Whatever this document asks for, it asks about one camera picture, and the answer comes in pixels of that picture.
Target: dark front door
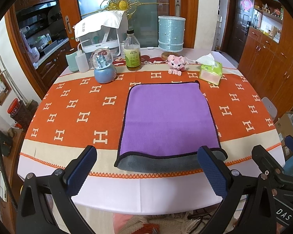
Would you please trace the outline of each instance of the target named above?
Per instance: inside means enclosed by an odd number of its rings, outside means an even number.
[[[247,31],[252,21],[253,0],[235,0],[235,18],[227,53],[239,62],[247,39]]]

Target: teal canister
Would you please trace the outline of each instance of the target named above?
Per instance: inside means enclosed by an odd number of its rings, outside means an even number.
[[[167,52],[180,52],[183,47],[185,18],[158,17],[158,47]]]
[[[71,50],[66,52],[66,60],[68,64],[68,68],[72,72],[77,72],[79,71],[75,56],[77,55],[77,49],[72,48]]]

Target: gold door ornament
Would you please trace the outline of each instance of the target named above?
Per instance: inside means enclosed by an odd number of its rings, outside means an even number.
[[[102,4],[105,1],[107,1],[107,5],[105,5],[104,8],[102,8]],[[143,4],[169,4],[169,3],[156,3],[156,2],[142,3],[137,0],[103,0],[102,3],[100,4],[100,9],[86,13],[81,16],[96,13],[99,11],[126,11],[126,15],[127,15],[128,19],[131,19],[131,16],[137,10],[137,6],[140,6]]]

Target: metal screw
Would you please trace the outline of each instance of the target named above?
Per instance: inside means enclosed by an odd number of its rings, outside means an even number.
[[[262,178],[263,180],[265,180],[265,179],[267,179],[267,175],[264,174],[264,173],[262,173],[262,174],[261,174],[261,178]]]
[[[233,175],[233,176],[239,176],[240,175],[240,172],[238,171],[238,170],[231,170],[231,174]]]
[[[32,178],[33,176],[34,176],[33,173],[28,173],[28,174],[26,175],[26,178],[27,178],[27,179],[30,179],[30,178]]]
[[[55,171],[54,171],[54,174],[55,175],[61,175],[63,173],[63,169],[56,169]]]
[[[272,192],[272,195],[273,195],[273,196],[276,196],[276,195],[278,194],[278,192],[277,192],[276,189],[272,189],[271,192]]]

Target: white tissue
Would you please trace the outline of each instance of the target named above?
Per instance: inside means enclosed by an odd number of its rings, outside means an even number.
[[[204,65],[210,65],[210,66],[215,66],[215,59],[212,56],[211,53],[208,55],[204,55],[200,57],[199,59],[196,60],[198,63],[204,64]]]

